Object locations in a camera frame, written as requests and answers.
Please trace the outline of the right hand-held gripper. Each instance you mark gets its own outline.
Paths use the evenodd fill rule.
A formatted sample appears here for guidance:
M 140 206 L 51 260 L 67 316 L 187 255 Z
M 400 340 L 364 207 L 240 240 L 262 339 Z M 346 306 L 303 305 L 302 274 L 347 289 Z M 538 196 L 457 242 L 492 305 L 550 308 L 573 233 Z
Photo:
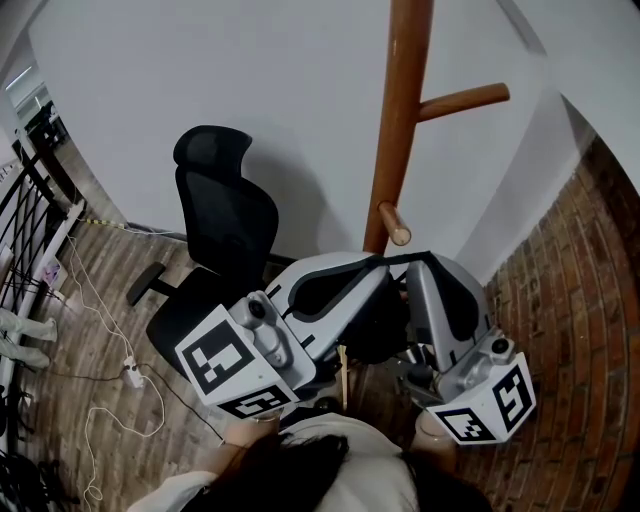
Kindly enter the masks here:
M 458 262 L 431 251 L 407 268 L 411 322 L 426 344 L 397 356 L 400 383 L 460 445 L 508 441 L 536 407 L 526 357 L 514 342 L 489 334 L 488 302 L 479 281 Z

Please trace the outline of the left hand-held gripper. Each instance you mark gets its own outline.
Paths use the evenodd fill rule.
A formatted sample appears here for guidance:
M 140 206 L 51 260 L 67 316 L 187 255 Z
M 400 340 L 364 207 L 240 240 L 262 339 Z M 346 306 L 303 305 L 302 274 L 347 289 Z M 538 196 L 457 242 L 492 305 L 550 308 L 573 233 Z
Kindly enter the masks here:
M 230 309 L 211 311 L 175 347 L 201 402 L 238 419 L 299 402 L 297 392 L 316 377 L 314 361 L 388 283 L 388 268 L 369 262 L 372 256 L 332 252 L 297 260 L 267 295 L 252 292 Z M 301 343 L 280 315 L 303 331 Z

